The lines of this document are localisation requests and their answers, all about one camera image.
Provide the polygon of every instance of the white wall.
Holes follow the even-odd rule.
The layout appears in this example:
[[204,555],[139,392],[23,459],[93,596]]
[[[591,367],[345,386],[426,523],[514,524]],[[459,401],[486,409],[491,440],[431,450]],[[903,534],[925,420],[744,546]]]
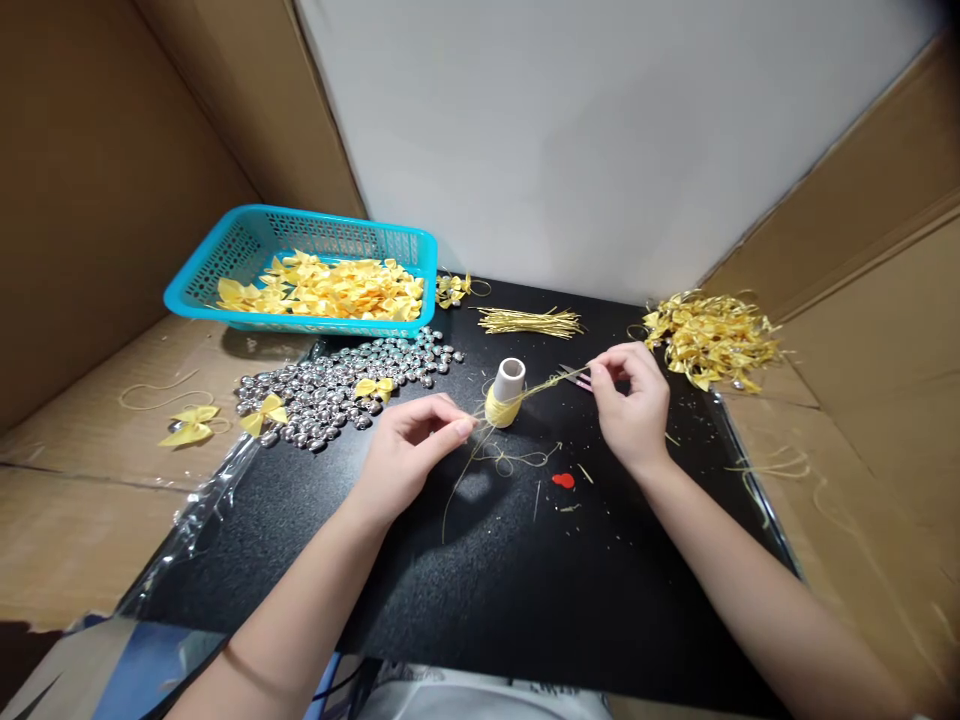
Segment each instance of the white wall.
[[626,302],[696,284],[939,25],[921,0],[298,2],[373,219]]

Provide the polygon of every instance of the red heart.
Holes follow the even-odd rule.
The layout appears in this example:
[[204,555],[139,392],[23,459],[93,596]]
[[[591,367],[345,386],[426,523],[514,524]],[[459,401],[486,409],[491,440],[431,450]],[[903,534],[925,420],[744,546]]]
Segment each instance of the red heart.
[[576,484],[576,481],[573,479],[573,475],[570,473],[554,475],[553,481],[560,487],[566,488],[567,490],[571,489]]

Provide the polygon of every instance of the silver bead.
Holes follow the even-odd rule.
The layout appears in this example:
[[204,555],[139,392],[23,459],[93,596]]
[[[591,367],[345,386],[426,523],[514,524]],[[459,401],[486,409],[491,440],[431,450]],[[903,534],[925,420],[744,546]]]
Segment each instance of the silver bead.
[[263,447],[273,447],[280,440],[280,435],[274,431],[264,433],[260,436],[260,445]]

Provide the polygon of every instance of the bundle of gold twist ties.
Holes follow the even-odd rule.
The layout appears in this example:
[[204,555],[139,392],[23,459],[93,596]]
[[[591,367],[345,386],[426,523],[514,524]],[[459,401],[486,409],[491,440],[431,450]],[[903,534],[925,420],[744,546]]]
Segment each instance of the bundle of gold twist ties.
[[678,293],[643,318],[653,349],[666,338],[667,367],[683,373],[701,390],[730,380],[738,390],[760,392],[747,373],[780,359],[779,330],[756,305],[721,295],[701,297],[699,289]]
[[486,328],[487,335],[504,332],[538,332],[544,335],[569,340],[576,333],[583,333],[580,316],[570,310],[554,313],[556,307],[545,313],[523,313],[502,308],[476,308],[483,313],[478,325]]

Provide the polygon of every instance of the yellow thread spool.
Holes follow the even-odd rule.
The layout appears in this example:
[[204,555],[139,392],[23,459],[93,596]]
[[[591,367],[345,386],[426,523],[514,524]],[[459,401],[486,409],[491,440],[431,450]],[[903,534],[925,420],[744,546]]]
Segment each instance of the yellow thread spool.
[[526,374],[526,367],[516,358],[507,358],[500,363],[497,377],[483,404],[487,422],[493,427],[505,428],[516,419],[523,400],[523,380]]

